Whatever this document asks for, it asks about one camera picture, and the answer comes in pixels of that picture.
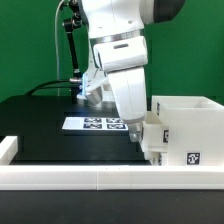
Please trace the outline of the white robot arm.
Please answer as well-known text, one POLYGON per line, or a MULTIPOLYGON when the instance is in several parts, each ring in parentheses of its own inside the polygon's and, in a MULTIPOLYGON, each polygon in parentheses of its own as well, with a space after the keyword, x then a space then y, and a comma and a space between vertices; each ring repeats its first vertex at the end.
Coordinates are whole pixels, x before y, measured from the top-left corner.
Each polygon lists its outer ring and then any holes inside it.
POLYGON ((113 99, 133 142, 142 139, 147 114, 144 27, 172 20, 184 4, 185 0, 69 0, 72 24, 85 25, 88 31, 84 96, 92 105, 113 99))

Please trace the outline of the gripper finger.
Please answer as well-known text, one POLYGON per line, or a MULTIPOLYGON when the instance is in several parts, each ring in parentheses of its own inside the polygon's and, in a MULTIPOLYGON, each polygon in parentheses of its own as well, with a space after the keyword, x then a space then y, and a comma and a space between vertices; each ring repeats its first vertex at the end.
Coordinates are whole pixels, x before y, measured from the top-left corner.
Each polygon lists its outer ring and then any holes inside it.
POLYGON ((140 142, 142 140, 142 124, 134 123, 128 125, 129 137, 132 142, 140 142))

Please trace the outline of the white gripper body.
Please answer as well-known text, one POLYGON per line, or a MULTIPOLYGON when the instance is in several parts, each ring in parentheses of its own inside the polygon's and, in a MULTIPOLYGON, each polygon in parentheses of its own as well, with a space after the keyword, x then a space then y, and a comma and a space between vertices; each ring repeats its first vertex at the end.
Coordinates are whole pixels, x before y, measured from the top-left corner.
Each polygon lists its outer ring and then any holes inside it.
POLYGON ((144 65, 148 63, 146 40, 138 36, 96 44, 95 61, 109 79, 120 118, 126 124, 145 119, 146 87, 144 65))

